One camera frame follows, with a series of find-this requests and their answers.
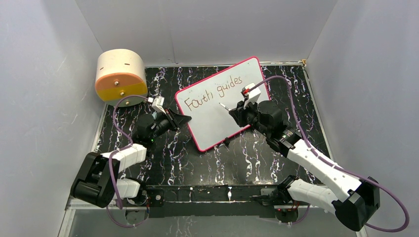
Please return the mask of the white whiteboard marker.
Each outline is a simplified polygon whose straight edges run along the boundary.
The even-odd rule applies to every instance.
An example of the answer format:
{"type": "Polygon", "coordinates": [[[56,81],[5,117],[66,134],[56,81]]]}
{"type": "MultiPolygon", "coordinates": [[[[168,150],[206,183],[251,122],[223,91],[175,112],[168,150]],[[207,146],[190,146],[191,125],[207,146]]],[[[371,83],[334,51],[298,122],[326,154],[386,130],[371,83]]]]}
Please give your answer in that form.
{"type": "Polygon", "coordinates": [[[223,107],[225,110],[227,110],[227,111],[230,111],[231,109],[230,108],[228,108],[226,105],[224,105],[224,104],[222,104],[222,103],[219,103],[219,105],[221,106],[221,107],[223,107]]]}

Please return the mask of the pink framed whiteboard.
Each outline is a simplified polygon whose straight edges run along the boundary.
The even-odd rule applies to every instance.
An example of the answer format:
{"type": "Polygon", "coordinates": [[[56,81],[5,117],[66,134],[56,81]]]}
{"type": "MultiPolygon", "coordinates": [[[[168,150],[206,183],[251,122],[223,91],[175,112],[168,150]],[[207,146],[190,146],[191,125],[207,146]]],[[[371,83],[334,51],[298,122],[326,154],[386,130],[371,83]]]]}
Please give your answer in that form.
{"type": "Polygon", "coordinates": [[[192,117],[187,125],[198,151],[205,152],[246,129],[219,103],[235,108],[244,99],[242,89],[264,78],[259,59],[251,57],[176,92],[181,113],[192,117]]]}

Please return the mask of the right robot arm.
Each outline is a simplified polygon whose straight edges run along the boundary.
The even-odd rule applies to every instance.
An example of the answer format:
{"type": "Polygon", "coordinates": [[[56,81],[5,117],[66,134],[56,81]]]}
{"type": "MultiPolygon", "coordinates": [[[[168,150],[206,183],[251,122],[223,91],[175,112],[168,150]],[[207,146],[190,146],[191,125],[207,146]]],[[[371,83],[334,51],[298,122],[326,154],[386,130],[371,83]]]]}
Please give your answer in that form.
{"type": "Polygon", "coordinates": [[[284,204],[302,201],[331,212],[347,228],[360,231],[378,210],[378,187],[341,171],[329,158],[319,159],[317,149],[307,145],[302,134],[283,122],[282,111],[272,101],[245,104],[228,111],[240,127],[251,126],[265,136],[271,149],[303,166],[323,185],[312,185],[290,175],[273,192],[284,204]]]}

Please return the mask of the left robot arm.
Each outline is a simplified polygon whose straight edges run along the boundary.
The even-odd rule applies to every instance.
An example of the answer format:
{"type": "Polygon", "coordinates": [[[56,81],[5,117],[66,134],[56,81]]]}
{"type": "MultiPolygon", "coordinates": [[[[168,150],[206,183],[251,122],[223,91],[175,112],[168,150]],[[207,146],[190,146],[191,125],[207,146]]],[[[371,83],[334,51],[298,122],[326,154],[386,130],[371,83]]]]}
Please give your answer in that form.
{"type": "Polygon", "coordinates": [[[134,178],[118,178],[125,169],[144,162],[152,153],[155,141],[168,131],[179,131],[191,116],[181,115],[171,109],[162,113],[143,114],[139,117],[132,141],[123,148],[107,153],[88,153],[73,181],[70,195],[100,208],[112,202],[122,208],[123,199],[143,205],[148,193],[134,178]]]}

